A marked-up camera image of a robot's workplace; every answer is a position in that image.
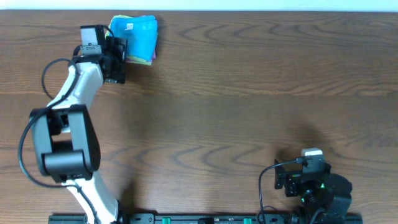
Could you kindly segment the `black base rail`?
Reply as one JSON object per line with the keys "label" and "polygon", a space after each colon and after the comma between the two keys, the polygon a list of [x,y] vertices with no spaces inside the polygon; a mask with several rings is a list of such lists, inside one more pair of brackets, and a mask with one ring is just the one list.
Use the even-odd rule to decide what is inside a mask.
{"label": "black base rail", "polygon": [[[130,224],[257,224],[260,215],[154,215],[152,213],[137,213],[130,216],[122,216],[112,223]],[[318,220],[313,223],[344,223],[362,224],[360,215],[347,215],[342,222],[327,221],[326,217],[320,214]],[[286,213],[267,213],[266,223],[287,224],[287,223],[309,223],[303,218],[293,218]],[[48,224],[83,224],[88,223],[86,215],[51,215]]]}

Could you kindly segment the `green folded cloth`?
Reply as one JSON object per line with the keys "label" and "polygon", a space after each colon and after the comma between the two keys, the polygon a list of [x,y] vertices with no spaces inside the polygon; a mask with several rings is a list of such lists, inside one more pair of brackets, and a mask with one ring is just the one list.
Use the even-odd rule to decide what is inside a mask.
{"label": "green folded cloth", "polygon": [[109,25],[108,26],[106,26],[104,29],[105,29],[105,37],[107,37],[107,36],[109,36],[110,35],[110,29],[111,29],[111,26],[112,26],[112,23],[115,21],[115,20],[120,20],[120,19],[129,19],[129,18],[132,18],[132,17],[129,17],[129,16],[124,16],[124,15],[117,15],[117,16],[113,16],[113,18],[111,19],[111,22],[109,23]]}

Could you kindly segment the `blue cloth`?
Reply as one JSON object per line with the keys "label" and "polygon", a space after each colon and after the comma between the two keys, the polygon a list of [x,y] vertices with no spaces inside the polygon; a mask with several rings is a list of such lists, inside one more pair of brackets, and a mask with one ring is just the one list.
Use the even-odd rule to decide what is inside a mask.
{"label": "blue cloth", "polygon": [[155,16],[129,17],[117,15],[109,28],[116,37],[127,40],[126,62],[152,65],[156,58],[158,22]]}

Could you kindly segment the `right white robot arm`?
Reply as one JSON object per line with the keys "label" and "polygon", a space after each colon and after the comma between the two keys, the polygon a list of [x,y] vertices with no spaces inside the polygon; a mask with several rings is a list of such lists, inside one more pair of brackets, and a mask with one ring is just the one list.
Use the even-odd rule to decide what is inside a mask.
{"label": "right white robot arm", "polygon": [[284,223],[361,223],[356,215],[349,215],[352,202],[352,183],[345,177],[332,174],[331,165],[320,157],[298,157],[292,161],[300,170],[285,170],[288,162],[274,161],[276,189],[284,189],[286,197],[300,197],[301,206],[284,215]]}

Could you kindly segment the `pink folded cloth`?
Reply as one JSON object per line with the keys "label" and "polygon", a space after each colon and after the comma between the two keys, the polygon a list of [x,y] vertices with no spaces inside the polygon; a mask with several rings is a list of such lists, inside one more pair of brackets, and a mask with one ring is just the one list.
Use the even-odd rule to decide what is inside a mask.
{"label": "pink folded cloth", "polygon": [[128,60],[135,60],[135,61],[151,62],[151,61],[153,61],[154,59],[156,59],[156,53],[154,52],[154,53],[152,54],[152,57],[151,57],[150,60],[146,60],[146,59],[144,59],[144,58],[140,58],[140,57],[134,56],[134,55],[128,55],[128,56],[127,56],[127,59],[128,59]]}

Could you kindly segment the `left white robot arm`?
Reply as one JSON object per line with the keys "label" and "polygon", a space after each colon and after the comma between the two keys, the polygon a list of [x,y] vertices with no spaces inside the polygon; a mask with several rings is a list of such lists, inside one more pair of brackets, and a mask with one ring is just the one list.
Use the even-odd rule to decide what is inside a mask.
{"label": "left white robot arm", "polygon": [[83,223],[129,223],[98,172],[100,144],[88,112],[104,82],[124,83],[126,52],[122,38],[84,42],[68,62],[68,78],[58,95],[30,113],[38,169],[53,179],[54,188],[75,196],[86,212]]}

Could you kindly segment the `light green bottom cloth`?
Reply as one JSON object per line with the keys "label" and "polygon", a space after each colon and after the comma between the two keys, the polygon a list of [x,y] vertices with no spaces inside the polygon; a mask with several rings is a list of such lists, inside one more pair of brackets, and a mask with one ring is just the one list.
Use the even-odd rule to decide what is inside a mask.
{"label": "light green bottom cloth", "polygon": [[[146,60],[150,60],[152,54],[155,52],[155,48],[157,45],[157,38],[158,33],[155,34],[134,34],[128,40],[128,47],[127,47],[127,56],[134,55],[140,58],[144,58]],[[152,62],[143,62],[143,61],[135,61],[135,60],[128,60],[128,63],[137,63],[141,65],[152,65]]]}

